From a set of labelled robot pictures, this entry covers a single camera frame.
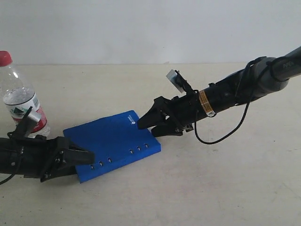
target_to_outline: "white table surface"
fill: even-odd
[[[158,96],[181,95],[166,79],[178,69],[195,89],[245,66],[22,66],[51,126],[65,128],[135,110]],[[40,183],[14,177],[0,186],[5,226],[299,226],[301,225],[301,78],[254,102],[243,126],[216,145],[193,132],[161,137],[162,151],[79,184],[76,176]],[[199,121],[215,140],[233,129],[244,107]],[[14,129],[0,105],[0,136]]]

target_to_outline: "water bottle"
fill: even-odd
[[[0,94],[16,125],[30,107],[41,114],[41,120],[29,137],[49,135],[50,127],[35,90],[26,76],[18,71],[7,51],[0,51]]]

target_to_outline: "red bottle cap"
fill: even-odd
[[[0,67],[5,67],[12,62],[13,60],[7,51],[0,51]]]

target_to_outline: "bottle label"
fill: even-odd
[[[40,106],[40,102],[36,94],[34,94],[33,97],[25,103],[22,103],[20,105],[6,105],[6,107],[8,108],[11,117],[13,118],[16,124],[18,124],[21,121],[21,119],[24,117],[24,115],[30,107],[32,107],[32,111],[36,111],[37,113],[39,113],[41,115],[41,120],[34,127],[32,133],[41,130],[47,123],[47,118],[42,107]]]

